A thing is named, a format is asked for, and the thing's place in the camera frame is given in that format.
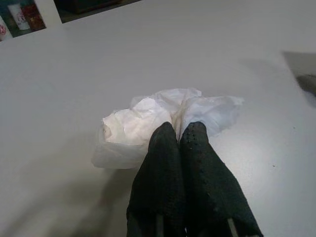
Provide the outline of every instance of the white table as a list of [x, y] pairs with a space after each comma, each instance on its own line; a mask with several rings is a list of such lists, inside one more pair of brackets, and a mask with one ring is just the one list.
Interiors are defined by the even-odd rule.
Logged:
[[300, 57], [316, 56], [284, 53], [316, 52], [315, 9], [145, 0], [1, 42], [0, 236], [125, 236], [136, 171], [92, 166], [96, 130], [133, 96], [175, 87], [245, 98], [211, 144], [265, 236], [316, 236], [316, 108], [287, 63], [310, 71]]

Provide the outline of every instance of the white tissue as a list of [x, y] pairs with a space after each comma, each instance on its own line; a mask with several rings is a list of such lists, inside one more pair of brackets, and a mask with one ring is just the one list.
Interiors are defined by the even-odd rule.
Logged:
[[236, 122], [242, 98], [202, 97], [194, 88], [172, 89], [148, 97], [135, 97], [130, 109], [113, 112], [103, 119], [92, 163], [102, 168], [133, 168], [147, 153], [150, 137], [168, 121], [180, 140], [191, 122], [201, 121], [208, 136], [218, 135]]

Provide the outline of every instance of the crumpled tissue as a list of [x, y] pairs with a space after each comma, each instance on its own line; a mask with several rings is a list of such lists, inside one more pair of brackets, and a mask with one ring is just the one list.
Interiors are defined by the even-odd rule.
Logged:
[[189, 123], [196, 121], [205, 124], [209, 137], [218, 135], [236, 122], [242, 103], [239, 97], [202, 97], [194, 88], [135, 97], [129, 109], [103, 118], [92, 163], [115, 169], [141, 165], [152, 133], [166, 121], [174, 127], [178, 140]]

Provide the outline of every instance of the white bottle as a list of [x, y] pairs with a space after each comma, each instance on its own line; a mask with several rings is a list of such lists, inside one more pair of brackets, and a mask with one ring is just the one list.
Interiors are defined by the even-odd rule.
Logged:
[[18, 3], [9, 5], [8, 8], [20, 30], [27, 30], [30, 28], [28, 22], [25, 20], [25, 17], [23, 15], [21, 4]]
[[7, 40], [11, 38], [12, 38], [11, 32], [9, 31], [4, 20], [0, 16], [0, 40]]

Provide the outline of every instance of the white tabletop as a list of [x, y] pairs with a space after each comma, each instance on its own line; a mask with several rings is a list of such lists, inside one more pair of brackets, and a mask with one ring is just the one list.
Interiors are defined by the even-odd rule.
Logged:
[[94, 168], [96, 131], [132, 97], [179, 87], [245, 99], [211, 144], [265, 236], [316, 236], [316, 105], [290, 69], [315, 66], [315, 9], [144, 0], [1, 42], [0, 236], [125, 236], [136, 171]]

